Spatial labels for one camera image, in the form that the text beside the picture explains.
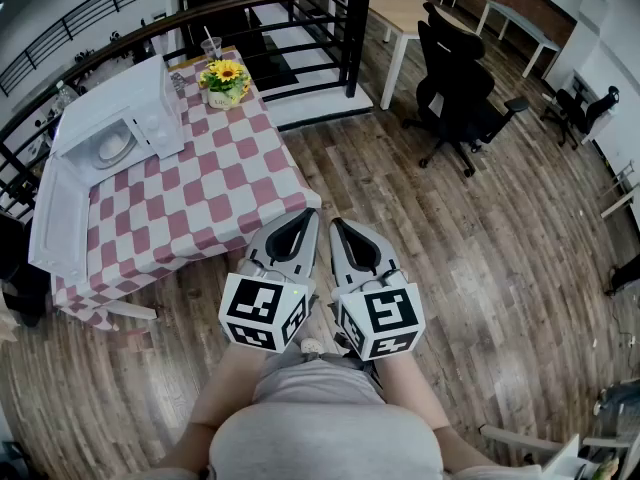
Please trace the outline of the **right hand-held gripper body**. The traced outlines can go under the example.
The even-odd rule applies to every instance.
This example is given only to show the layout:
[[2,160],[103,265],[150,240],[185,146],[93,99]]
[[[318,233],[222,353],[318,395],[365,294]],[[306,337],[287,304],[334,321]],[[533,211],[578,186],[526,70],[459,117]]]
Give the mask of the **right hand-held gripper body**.
[[425,329],[419,289],[394,262],[332,268],[336,342],[364,361],[412,351]]

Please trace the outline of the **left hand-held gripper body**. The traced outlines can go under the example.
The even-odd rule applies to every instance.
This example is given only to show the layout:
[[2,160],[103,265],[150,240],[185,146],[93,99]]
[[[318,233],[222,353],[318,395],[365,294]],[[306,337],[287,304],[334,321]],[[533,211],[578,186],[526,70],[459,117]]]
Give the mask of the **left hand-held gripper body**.
[[310,316],[314,259],[263,268],[253,260],[227,276],[220,324],[237,345],[282,353]]

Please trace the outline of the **white microwave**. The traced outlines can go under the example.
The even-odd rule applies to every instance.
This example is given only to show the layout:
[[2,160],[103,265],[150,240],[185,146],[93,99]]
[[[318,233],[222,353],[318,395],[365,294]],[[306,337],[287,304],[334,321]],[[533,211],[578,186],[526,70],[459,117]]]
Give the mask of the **white microwave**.
[[[128,129],[137,145],[101,170],[91,161],[93,141]],[[68,105],[45,163],[32,219],[31,265],[71,283],[87,278],[89,194],[92,187],[151,156],[183,150],[181,102],[160,55],[99,84]]]

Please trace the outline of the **person's right forearm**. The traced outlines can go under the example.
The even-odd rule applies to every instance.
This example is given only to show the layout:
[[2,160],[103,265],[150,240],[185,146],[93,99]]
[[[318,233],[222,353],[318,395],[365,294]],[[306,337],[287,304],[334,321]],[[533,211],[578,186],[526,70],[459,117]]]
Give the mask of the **person's right forearm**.
[[419,416],[433,431],[450,421],[439,399],[409,352],[374,361],[385,399]]

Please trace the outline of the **glass microwave turntable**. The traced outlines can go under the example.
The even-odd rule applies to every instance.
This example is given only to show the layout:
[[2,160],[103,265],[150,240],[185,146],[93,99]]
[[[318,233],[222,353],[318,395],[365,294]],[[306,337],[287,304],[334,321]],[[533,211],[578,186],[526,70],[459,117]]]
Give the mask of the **glass microwave turntable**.
[[122,161],[136,145],[136,138],[128,129],[107,131],[93,141],[92,164],[101,170],[110,168]]

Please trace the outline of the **pink checkered tablecloth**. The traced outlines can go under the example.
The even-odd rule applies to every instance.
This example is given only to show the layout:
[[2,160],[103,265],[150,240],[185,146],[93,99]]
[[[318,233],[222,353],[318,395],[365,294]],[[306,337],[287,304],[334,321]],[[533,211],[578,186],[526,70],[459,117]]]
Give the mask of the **pink checkered tablecloth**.
[[152,156],[89,192],[87,280],[53,276],[53,304],[114,330],[114,301],[183,265],[245,247],[290,211],[318,208],[256,86],[239,105],[211,108],[198,85],[206,64],[177,68],[185,147]]

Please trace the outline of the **white table leg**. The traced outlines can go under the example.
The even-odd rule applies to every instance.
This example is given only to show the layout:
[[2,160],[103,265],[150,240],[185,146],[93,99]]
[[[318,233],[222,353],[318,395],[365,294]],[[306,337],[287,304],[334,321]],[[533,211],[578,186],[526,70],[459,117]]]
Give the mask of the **white table leg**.
[[111,300],[99,306],[99,309],[106,310],[108,313],[142,320],[154,320],[157,318],[157,313],[154,309],[121,300]]

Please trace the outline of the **person's grey shirt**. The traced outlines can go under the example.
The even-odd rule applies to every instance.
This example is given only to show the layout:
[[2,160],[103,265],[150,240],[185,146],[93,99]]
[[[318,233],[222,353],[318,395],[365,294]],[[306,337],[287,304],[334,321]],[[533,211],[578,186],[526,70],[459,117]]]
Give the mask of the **person's grey shirt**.
[[498,480],[452,426],[433,431],[345,358],[267,357],[251,404],[204,430],[217,480]]

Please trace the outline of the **sunflower pot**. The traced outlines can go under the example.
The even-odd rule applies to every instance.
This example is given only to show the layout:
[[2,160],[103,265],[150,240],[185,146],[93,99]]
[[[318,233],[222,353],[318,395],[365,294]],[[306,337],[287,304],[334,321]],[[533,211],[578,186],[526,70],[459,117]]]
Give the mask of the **sunflower pot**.
[[233,60],[209,62],[199,75],[199,87],[206,93],[206,102],[213,109],[228,110],[247,95],[251,76],[245,66]]

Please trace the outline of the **clear plastic cup with straw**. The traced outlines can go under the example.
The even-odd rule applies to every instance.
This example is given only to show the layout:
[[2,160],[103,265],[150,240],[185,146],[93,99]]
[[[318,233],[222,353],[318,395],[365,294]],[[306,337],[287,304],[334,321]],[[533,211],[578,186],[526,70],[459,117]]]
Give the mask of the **clear plastic cup with straw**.
[[204,27],[206,38],[200,43],[205,57],[208,61],[213,62],[222,59],[222,40],[220,37],[214,37],[209,33],[207,27]]

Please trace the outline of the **small black office chair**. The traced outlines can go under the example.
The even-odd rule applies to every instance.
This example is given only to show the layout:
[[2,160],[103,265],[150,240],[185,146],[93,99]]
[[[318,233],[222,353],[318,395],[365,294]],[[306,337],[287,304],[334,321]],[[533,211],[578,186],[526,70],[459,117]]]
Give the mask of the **small black office chair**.
[[571,97],[566,90],[561,89],[555,97],[560,113],[557,113],[551,106],[547,106],[540,116],[540,120],[549,120],[558,124],[562,134],[558,145],[564,146],[567,138],[570,138],[573,141],[572,149],[575,150],[578,147],[578,142],[573,136],[571,128],[575,127],[583,135],[588,135],[597,119],[611,110],[619,102],[619,98],[619,89],[610,86],[603,98],[591,103],[586,110],[583,110],[579,95]]

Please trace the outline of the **clear plastic water bottle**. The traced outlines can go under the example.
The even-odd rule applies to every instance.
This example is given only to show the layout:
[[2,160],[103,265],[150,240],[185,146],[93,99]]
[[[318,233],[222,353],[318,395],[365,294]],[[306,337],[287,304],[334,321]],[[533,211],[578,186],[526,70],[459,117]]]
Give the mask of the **clear plastic water bottle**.
[[52,105],[52,111],[55,116],[61,115],[64,109],[79,98],[77,92],[62,80],[56,83],[57,96]]

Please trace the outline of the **wooden table with white legs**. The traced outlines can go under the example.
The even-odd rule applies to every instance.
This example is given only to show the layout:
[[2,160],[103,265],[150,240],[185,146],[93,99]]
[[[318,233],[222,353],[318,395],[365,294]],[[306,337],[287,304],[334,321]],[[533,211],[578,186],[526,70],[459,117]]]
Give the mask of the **wooden table with white legs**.
[[369,13],[386,27],[384,41],[388,42],[392,34],[396,36],[380,101],[382,110],[389,108],[408,42],[419,39],[418,22],[428,21],[424,3],[426,0],[369,0]]

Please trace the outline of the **black bag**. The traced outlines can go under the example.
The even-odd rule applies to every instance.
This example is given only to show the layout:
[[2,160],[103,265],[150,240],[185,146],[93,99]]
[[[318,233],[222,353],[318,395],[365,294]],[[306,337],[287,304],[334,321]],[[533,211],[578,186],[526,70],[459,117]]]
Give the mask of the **black bag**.
[[602,389],[593,414],[601,437],[631,443],[640,434],[640,378]]

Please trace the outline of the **long white desk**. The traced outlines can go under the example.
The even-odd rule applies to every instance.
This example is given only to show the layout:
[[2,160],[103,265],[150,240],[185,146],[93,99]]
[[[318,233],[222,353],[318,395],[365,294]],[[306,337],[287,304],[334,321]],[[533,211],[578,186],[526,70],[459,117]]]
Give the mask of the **long white desk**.
[[501,41],[503,39],[508,25],[510,23],[514,23],[515,25],[517,25],[521,30],[526,32],[530,37],[532,37],[538,43],[534,53],[532,54],[532,56],[530,57],[530,59],[528,61],[528,64],[527,64],[526,68],[522,72],[522,77],[523,78],[527,78],[528,77],[529,73],[533,69],[533,67],[536,64],[540,54],[542,53],[542,51],[544,49],[549,49],[554,53],[554,57],[552,59],[552,62],[555,62],[556,58],[558,57],[558,55],[559,55],[559,53],[561,51],[561,47],[559,45],[557,45],[555,42],[553,42],[550,38],[548,38],[545,35],[545,33],[541,29],[539,29],[536,25],[534,25],[532,22],[530,22],[527,18],[525,18],[524,16],[520,15],[514,9],[512,9],[511,7],[505,6],[503,4],[500,4],[498,2],[492,1],[492,0],[487,0],[486,1],[483,13],[482,13],[480,21],[479,21],[479,24],[478,24],[478,26],[476,28],[476,31],[475,31],[475,34],[478,37],[481,36],[481,32],[483,30],[485,22],[486,22],[487,17],[490,14],[491,11],[496,11],[497,13],[499,13],[500,15],[502,15],[505,18],[505,21],[503,23],[502,29],[500,30],[500,33],[499,33],[499,36],[498,36],[498,40],[499,41]]

